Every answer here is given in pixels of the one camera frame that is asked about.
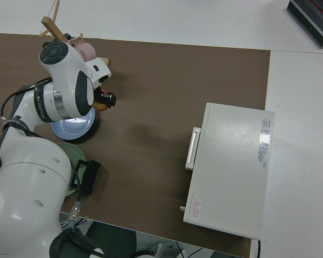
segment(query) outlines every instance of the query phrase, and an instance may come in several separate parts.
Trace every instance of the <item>white table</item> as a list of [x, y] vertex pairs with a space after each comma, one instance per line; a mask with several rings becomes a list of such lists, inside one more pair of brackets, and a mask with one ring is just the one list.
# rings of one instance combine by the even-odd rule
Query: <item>white table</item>
[[[0, 33], [39, 34], [53, 0], [0, 1]], [[261, 257], [323, 257], [323, 49], [287, 0], [62, 0], [57, 24], [85, 37], [270, 49], [275, 126]], [[253, 242], [251, 257], [256, 257]]]

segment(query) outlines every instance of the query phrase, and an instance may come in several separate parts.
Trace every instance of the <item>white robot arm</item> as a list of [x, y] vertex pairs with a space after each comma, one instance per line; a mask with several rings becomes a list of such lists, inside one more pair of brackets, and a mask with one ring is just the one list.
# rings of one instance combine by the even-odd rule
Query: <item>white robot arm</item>
[[87, 114], [94, 89], [111, 76], [101, 58], [85, 62], [66, 42], [50, 42], [39, 58], [52, 79], [16, 94], [0, 139], [0, 257], [5, 258], [56, 257], [51, 244], [62, 232], [59, 212], [71, 164], [56, 144], [30, 136], [38, 125]]

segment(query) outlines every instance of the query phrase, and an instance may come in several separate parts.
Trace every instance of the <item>black cable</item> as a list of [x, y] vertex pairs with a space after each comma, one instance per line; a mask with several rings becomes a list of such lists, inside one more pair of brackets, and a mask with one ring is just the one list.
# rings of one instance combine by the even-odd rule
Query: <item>black cable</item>
[[25, 89], [25, 90], [18, 90], [18, 91], [16, 91], [16, 92], [12, 93], [10, 96], [8, 96], [8, 97], [5, 99], [5, 101], [4, 101], [4, 103], [2, 104], [2, 106], [1, 106], [1, 110], [0, 110], [0, 117], [4, 117], [4, 109], [5, 109], [5, 106], [6, 106], [7, 102], [8, 102], [8, 101], [13, 97], [13, 96], [18, 95], [18, 94], [22, 94], [22, 93], [26, 93], [26, 92], [28, 92], [28, 91], [30, 91], [30, 90], [34, 90], [34, 87], [27, 88], [27, 89]]
[[74, 165], [72, 164], [72, 162], [71, 162], [71, 167], [72, 167], [72, 169], [74, 171], [75, 178], [76, 178], [76, 186], [78, 188], [78, 199], [77, 199], [77, 201], [80, 202], [80, 199], [81, 199], [81, 192], [80, 192], [81, 191], [81, 182], [80, 182], [79, 174], [78, 174], [78, 171], [76, 171], [76, 169], [75, 169]]
[[44, 138], [41, 135], [39, 135], [37, 133], [34, 133], [34, 132], [32, 132], [32, 131], [30, 131], [28, 129], [25, 129], [22, 126], [19, 126], [19, 125], [15, 124], [15, 123], [8, 123], [6, 126], [12, 126], [12, 127], [16, 128], [16, 129], [22, 130], [27, 136], [29, 136], [29, 134], [30, 134], [30, 135], [33, 135], [35, 137]]
[[77, 223], [74, 224], [74, 226], [79, 225], [79, 223], [81, 223], [84, 220], [84, 218], [80, 218], [79, 221]]
[[30, 90], [34, 90], [34, 87], [33, 86], [35, 86], [36, 84], [39, 84], [39, 83], [41, 83], [41, 82], [43, 82], [44, 84], [47, 84], [47, 83], [49, 83], [49, 82], [51, 82], [52, 81], [52, 79], [49, 77], [49, 78], [45, 78], [45, 79], [43, 79], [43, 80], [40, 80], [40, 81], [38, 81], [38, 82], [36, 82], [34, 85], [31, 85], [29, 88], [27, 88], [27, 89], [24, 89], [24, 90], [18, 90], [18, 91], [16, 91], [16, 92], [14, 92], [14, 93], [12, 93], [9, 97], [7, 97], [6, 99], [5, 99], [5, 101], [4, 101], [4, 103], [2, 104], [2, 106], [1, 106], [1, 110], [0, 110], [0, 117], [4, 117], [4, 109], [5, 109], [5, 106], [6, 106], [6, 104], [7, 104], [7, 102], [13, 97], [13, 96], [15, 96], [15, 95], [18, 95], [18, 94], [22, 94], [22, 93], [26, 93], [26, 92], [28, 92], [28, 91], [30, 91]]
[[84, 224], [85, 222], [87, 222], [87, 220], [83, 221], [82, 223], [75, 224], [75, 225], [76, 225], [76, 226], [80, 226], [80, 225]]
[[196, 250], [194, 253], [192, 253], [191, 255], [189, 255], [187, 258], [189, 258], [190, 256], [193, 256], [193, 254], [196, 254], [198, 251], [201, 251], [203, 248], [201, 247], [200, 249]]
[[260, 254], [261, 254], [261, 241], [259, 240], [258, 241], [257, 258], [259, 258]]
[[81, 239], [81, 242], [82, 243], [79, 243], [78, 239], [77, 239], [77, 235], [75, 234], [72, 234], [73, 232], [70, 232], [69, 234], [69, 238], [71, 239], [71, 241], [76, 244], [80, 249], [84, 250], [85, 252], [87, 253], [90, 253], [90, 254], [93, 254], [93, 255], [96, 255], [98, 257], [101, 257], [101, 258], [106, 258], [106, 256], [104, 256], [104, 254], [101, 254], [97, 251], [94, 251], [93, 249], [93, 246], [88, 243], [85, 239]]
[[177, 241], [176, 241], [176, 244], [177, 244], [177, 246], [178, 246], [179, 251], [181, 252], [182, 257], [184, 258], [184, 255], [183, 255], [183, 253], [182, 253], [182, 250], [181, 250], [181, 248], [179, 247], [179, 244], [178, 244], [178, 242], [177, 242]]

